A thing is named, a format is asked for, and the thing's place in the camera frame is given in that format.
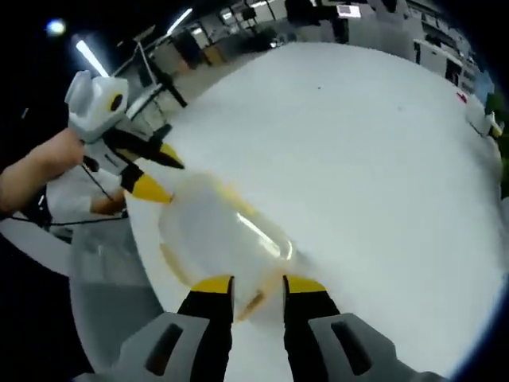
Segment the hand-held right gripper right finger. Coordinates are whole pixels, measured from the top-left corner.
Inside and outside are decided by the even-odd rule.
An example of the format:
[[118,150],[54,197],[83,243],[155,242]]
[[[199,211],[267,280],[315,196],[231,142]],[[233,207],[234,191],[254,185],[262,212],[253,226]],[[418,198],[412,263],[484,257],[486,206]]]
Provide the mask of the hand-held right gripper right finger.
[[325,287],[284,275],[284,345],[295,381],[433,381],[400,361],[394,343],[354,314],[342,314]]

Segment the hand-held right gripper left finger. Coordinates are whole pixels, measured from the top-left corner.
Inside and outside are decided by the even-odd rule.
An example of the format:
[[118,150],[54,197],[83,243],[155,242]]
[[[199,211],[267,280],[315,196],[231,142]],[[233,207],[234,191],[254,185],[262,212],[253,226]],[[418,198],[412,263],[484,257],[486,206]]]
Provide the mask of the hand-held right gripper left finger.
[[130,337],[115,364],[116,381],[222,381],[232,346],[234,278],[217,275],[191,288]]

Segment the person's left hand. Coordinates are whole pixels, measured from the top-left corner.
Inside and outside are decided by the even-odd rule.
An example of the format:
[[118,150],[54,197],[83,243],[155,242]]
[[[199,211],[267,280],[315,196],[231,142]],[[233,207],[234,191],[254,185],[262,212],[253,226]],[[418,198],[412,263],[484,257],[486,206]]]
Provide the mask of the person's left hand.
[[65,129],[61,131],[55,137],[55,140],[53,153],[56,164],[62,170],[67,170],[83,163],[85,156],[84,145],[73,130]]

